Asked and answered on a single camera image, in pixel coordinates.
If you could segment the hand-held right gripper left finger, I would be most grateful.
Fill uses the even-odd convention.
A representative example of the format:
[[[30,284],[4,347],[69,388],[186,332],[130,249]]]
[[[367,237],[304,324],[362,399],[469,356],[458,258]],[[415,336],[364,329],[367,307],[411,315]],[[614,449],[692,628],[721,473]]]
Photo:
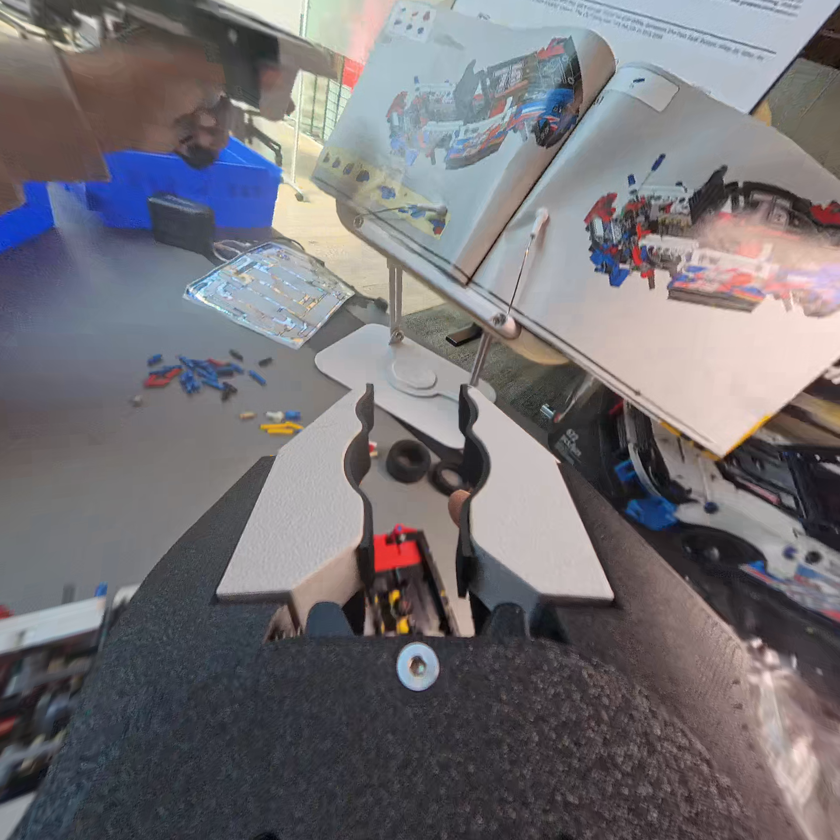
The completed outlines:
[[[349,392],[279,449],[217,585],[221,604],[285,606],[303,630],[311,611],[341,613],[373,576],[373,384]]]

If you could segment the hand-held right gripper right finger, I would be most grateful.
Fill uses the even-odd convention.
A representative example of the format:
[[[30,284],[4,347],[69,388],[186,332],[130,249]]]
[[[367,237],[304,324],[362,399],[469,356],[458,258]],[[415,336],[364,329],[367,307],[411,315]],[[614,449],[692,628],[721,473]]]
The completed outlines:
[[[458,426],[469,485],[458,518],[458,596],[488,611],[513,604],[530,624],[550,606],[613,604],[557,458],[471,385],[460,388]]]

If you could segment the toy brick car model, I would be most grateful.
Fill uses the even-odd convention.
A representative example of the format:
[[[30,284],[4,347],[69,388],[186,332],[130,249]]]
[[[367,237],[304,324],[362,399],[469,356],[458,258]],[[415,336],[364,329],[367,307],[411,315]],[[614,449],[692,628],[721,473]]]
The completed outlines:
[[[458,636],[443,576],[422,531],[396,525],[373,537],[372,583],[345,603],[353,631],[365,636]],[[27,795],[58,752],[78,693],[108,632],[139,585],[109,600],[100,584],[85,601],[1,621],[2,802]]]

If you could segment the grey desk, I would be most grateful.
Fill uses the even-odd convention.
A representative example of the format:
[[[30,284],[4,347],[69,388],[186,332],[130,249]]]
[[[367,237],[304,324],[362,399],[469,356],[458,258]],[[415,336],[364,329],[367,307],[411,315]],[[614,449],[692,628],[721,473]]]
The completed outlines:
[[[17,837],[582,838],[528,720],[561,647],[433,643],[416,694],[397,642],[269,642],[268,605],[216,601],[268,448],[209,395],[130,406],[149,354],[256,344],[182,299],[205,269],[74,226],[2,258],[2,603],[142,582]]]

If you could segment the black toy tyre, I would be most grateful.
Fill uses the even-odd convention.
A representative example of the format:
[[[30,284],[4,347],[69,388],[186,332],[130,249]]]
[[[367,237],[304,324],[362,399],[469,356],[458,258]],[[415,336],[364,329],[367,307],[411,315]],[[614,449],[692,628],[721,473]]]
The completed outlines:
[[[412,485],[423,480],[430,470],[432,458],[429,450],[415,439],[395,441],[388,449],[385,469],[395,481]]]
[[[446,497],[469,489],[469,483],[461,472],[461,464],[455,459],[441,458],[431,466],[427,479],[436,491]]]

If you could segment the white metal book stand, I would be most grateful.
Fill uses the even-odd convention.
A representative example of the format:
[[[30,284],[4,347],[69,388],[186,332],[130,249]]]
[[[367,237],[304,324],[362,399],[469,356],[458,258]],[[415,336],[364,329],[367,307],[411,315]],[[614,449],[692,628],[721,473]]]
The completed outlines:
[[[373,385],[375,404],[438,444],[462,449],[459,431],[459,389],[477,386],[494,402],[495,392],[480,383],[490,346],[505,343],[539,364],[567,364],[569,359],[525,331],[504,307],[491,302],[448,269],[436,267],[406,236],[390,233],[377,213],[337,200],[341,223],[386,258],[388,268],[388,326],[371,323],[319,351],[317,369],[351,390]],[[440,297],[467,313],[481,336],[470,372],[407,338],[403,325],[403,276],[413,275]]]

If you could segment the pile of blue toy pins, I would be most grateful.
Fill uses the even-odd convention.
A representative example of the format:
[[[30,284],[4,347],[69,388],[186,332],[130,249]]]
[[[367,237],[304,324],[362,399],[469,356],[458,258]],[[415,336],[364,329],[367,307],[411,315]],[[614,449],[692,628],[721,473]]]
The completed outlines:
[[[166,363],[166,358],[162,353],[157,353],[150,356],[146,361],[148,370],[141,386],[143,387],[144,380],[151,371],[180,365],[184,369],[184,372],[180,377],[168,384],[168,386],[152,389],[144,389],[143,387],[143,389],[145,391],[158,391],[172,385],[179,387],[186,396],[197,396],[204,392],[213,392],[217,395],[219,402],[221,402],[220,392],[223,382],[230,382],[237,387],[237,381],[244,379],[247,382],[256,384],[259,388],[267,388],[267,378],[262,372],[262,368],[258,367],[257,362],[255,365],[249,367],[246,363],[245,355],[233,349],[223,355],[205,356],[201,358],[180,354],[171,360],[170,363]]]

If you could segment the toy set box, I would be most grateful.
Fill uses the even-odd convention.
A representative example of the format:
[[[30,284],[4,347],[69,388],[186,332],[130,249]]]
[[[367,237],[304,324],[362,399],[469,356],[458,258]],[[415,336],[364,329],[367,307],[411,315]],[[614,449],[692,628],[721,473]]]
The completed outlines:
[[[554,453],[699,570],[838,643],[838,402],[804,391],[729,454],[584,374],[539,410]]]

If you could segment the toy instruction booklet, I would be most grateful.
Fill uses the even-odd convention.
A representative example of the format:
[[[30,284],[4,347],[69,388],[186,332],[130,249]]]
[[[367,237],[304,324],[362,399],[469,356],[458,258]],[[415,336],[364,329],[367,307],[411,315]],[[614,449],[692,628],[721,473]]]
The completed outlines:
[[[394,2],[312,180],[718,455],[838,358],[838,178],[589,29]]]

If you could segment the flat clear plastic bag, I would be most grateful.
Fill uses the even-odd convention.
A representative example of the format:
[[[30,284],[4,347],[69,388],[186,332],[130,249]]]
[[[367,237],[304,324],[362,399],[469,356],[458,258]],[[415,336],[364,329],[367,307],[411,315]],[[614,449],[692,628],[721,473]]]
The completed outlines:
[[[189,284],[184,299],[289,348],[305,345],[355,294],[319,259],[269,242]]]

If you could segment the black box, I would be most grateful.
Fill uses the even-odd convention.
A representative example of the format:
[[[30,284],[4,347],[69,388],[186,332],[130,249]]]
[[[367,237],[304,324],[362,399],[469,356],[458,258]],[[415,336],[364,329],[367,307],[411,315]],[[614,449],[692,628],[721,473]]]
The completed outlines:
[[[216,218],[210,206],[169,193],[153,194],[146,204],[156,243],[207,258],[214,255]]]

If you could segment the blue plastic bin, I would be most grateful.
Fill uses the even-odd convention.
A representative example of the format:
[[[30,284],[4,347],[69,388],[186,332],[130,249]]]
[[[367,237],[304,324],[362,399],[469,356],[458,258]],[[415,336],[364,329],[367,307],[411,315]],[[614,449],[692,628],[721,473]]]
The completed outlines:
[[[24,184],[24,202],[1,216],[1,253],[15,249],[55,226],[55,217],[45,182]]]
[[[111,228],[151,230],[148,199],[158,193],[210,207],[222,228],[267,228],[282,184],[277,164],[235,138],[203,170],[176,154],[134,150],[108,154],[106,163],[108,182],[67,189]]]

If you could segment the crumpled clear plastic bag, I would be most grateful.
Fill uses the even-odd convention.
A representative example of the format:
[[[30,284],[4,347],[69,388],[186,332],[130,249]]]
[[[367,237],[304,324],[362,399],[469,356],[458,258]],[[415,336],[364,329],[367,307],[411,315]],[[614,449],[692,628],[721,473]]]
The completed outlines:
[[[804,838],[838,839],[838,705],[805,682],[795,656],[758,637],[745,651],[759,740],[787,810]]]

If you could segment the black office chair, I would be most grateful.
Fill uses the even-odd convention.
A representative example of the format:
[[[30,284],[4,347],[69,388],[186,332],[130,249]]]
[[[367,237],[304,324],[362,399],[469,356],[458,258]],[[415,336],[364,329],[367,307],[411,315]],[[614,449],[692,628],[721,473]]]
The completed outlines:
[[[280,171],[280,186],[291,191],[298,203],[310,203],[300,184],[301,129],[296,117],[291,121],[270,121],[243,101],[229,99],[230,133],[251,150],[262,153]]]

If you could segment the white printed poster board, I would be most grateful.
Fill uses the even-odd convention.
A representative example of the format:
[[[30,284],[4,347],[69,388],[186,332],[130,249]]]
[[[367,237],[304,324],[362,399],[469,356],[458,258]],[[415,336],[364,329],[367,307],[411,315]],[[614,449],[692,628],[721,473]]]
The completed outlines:
[[[586,28],[619,66],[643,62],[750,112],[836,12],[838,1],[457,1],[515,28]]]

